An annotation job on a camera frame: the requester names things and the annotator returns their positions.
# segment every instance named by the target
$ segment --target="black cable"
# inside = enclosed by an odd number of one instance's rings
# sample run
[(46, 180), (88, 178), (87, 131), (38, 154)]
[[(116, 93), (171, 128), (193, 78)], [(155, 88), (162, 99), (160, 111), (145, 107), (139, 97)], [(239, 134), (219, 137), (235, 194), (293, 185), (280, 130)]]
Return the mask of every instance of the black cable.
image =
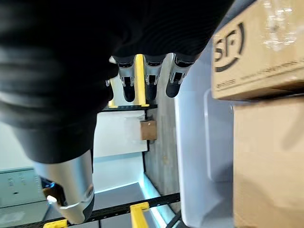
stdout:
[(168, 223), (166, 228), (172, 228), (181, 219), (181, 211), (177, 212), (173, 219)]

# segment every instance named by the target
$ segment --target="black metal rail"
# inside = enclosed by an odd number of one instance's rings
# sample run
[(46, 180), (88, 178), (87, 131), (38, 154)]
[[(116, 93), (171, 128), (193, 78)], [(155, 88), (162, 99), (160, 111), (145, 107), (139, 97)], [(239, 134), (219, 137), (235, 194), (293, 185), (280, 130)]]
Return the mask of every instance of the black metal rail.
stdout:
[(147, 107), (142, 107), (141, 105), (124, 105), (118, 106), (117, 108), (104, 108), (101, 112), (121, 112), (121, 111), (140, 111), (157, 108), (157, 104), (150, 104)]
[[(114, 207), (109, 207), (109, 208), (104, 208), (104, 209), (99, 209), (99, 210), (94, 210), (92, 212), (91, 217), (86, 221), (86, 222), (92, 222), (92, 221), (98, 221), (102, 219), (107, 219), (110, 217), (118, 216), (118, 215), (124, 215), (127, 213), (130, 213), (130, 206), (134, 204), (139, 204), (139, 203), (144, 203), (148, 202), (150, 208), (157, 207), (157, 206), (162, 206), (170, 203), (175, 203), (179, 202), (181, 200), (180, 194), (179, 193), (174, 193), (166, 196), (160, 196), (152, 199), (145, 199), (141, 201), (136, 201), (136, 202), (131, 202), (131, 203), (126, 203)], [(11, 228), (42, 228), (44, 224), (48, 222), (55, 222), (58, 220), (62, 220), (65, 218), (55, 218), (55, 219), (50, 219), (46, 221), (41, 221), (41, 222), (34, 222), (34, 223), (28, 223), (20, 226), (14, 226)]]

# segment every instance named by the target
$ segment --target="cardboard box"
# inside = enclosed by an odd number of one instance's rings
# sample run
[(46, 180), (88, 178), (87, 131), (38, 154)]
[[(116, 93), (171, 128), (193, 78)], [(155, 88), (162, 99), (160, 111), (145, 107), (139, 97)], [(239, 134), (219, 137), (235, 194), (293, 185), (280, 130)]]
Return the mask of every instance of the cardboard box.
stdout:
[(237, 228), (304, 227), (304, 98), (235, 107)]
[(213, 97), (247, 100), (303, 90), (303, 15), (303, 0), (258, 0), (216, 33)]
[(141, 139), (142, 140), (156, 140), (157, 128), (156, 121), (141, 121)]

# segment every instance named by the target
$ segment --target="yellow bracket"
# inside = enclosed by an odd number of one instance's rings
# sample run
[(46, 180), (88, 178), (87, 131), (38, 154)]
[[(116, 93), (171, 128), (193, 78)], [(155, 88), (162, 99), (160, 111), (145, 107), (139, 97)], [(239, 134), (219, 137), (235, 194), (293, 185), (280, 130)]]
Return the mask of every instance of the yellow bracket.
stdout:
[(148, 228), (147, 221), (144, 217), (143, 210), (149, 209), (149, 203), (139, 203), (130, 206), (131, 220), (133, 228)]
[(59, 220), (55, 222), (48, 222), (43, 225), (43, 228), (66, 228), (67, 227), (67, 220)]
[(145, 82), (144, 82), (144, 66), (143, 55), (138, 54), (135, 58), (135, 81), (137, 85), (138, 104), (142, 107), (148, 107), (146, 104)]

